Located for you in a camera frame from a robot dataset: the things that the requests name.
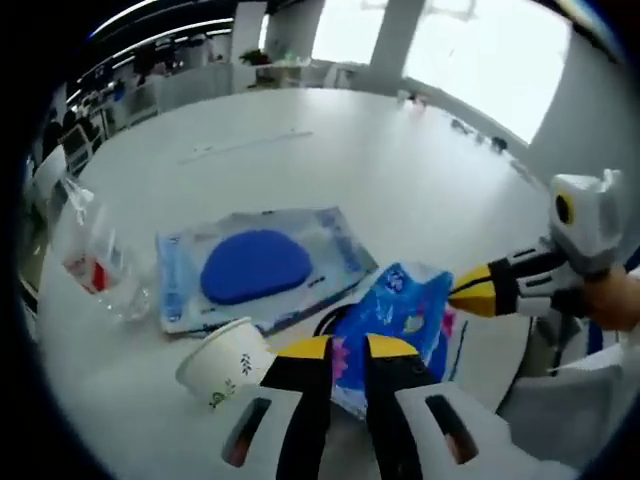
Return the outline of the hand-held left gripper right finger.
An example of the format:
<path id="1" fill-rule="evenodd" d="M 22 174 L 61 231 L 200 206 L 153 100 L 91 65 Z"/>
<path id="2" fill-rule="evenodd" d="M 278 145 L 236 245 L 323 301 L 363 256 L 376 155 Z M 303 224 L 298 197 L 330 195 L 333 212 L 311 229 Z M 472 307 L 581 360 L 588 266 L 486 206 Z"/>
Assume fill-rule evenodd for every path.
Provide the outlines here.
<path id="1" fill-rule="evenodd" d="M 508 429 L 404 340 L 364 341 L 366 423 L 383 479 L 506 479 Z"/>

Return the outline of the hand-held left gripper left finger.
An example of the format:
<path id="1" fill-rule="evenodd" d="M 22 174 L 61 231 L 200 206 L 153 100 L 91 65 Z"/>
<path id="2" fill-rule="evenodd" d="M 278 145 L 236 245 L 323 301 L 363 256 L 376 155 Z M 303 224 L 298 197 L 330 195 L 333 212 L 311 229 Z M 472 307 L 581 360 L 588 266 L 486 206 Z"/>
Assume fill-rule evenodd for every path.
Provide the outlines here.
<path id="1" fill-rule="evenodd" d="M 330 424 L 332 338 L 281 350 L 257 385 L 219 406 L 221 479 L 316 479 Z"/>

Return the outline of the person's right hand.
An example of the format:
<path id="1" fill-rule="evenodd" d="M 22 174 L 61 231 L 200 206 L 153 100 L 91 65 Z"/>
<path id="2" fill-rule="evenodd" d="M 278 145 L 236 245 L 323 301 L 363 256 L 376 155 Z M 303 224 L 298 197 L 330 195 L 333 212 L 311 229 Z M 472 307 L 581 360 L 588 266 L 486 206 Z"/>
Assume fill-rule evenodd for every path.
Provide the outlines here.
<path id="1" fill-rule="evenodd" d="M 639 278 L 622 266 L 586 281 L 584 295 L 589 317 L 603 330 L 631 332 L 639 322 Z"/>

